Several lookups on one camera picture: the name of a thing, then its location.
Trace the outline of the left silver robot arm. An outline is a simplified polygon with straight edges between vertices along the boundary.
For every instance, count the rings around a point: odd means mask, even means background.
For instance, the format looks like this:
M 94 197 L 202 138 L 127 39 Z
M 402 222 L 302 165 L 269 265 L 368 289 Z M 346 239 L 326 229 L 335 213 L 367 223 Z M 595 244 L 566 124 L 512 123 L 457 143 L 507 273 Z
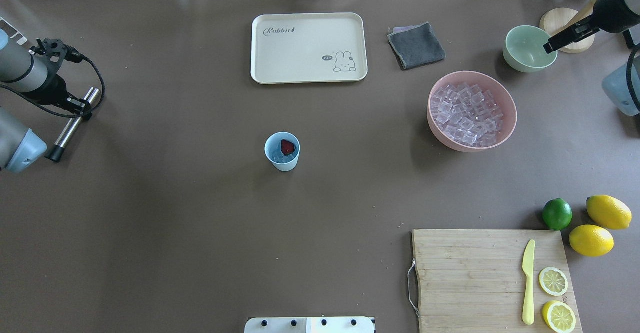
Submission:
M 87 63 L 89 57 L 59 39 L 39 39 L 30 48 L 26 39 L 9 27 L 0 32 L 1 92 L 1 171 L 25 171 L 41 157 L 59 162 L 82 121 L 92 118 L 105 98 L 105 82 L 80 96 L 72 94 L 62 78 L 62 64 Z M 52 147 L 27 123 L 27 110 L 41 110 L 66 120 Z

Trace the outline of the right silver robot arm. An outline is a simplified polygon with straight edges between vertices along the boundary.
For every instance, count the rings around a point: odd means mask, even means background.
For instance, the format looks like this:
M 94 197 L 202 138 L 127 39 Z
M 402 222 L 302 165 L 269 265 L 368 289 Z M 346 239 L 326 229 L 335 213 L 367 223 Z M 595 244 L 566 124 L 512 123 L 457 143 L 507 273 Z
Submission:
M 636 27 L 640 21 L 640 0 L 595 0 L 592 13 L 576 23 L 570 23 L 553 35 L 544 50 L 550 54 L 593 36 L 599 31 L 622 33 Z M 632 49 L 626 63 L 602 81 L 606 96 L 622 114 L 639 114 L 639 46 Z

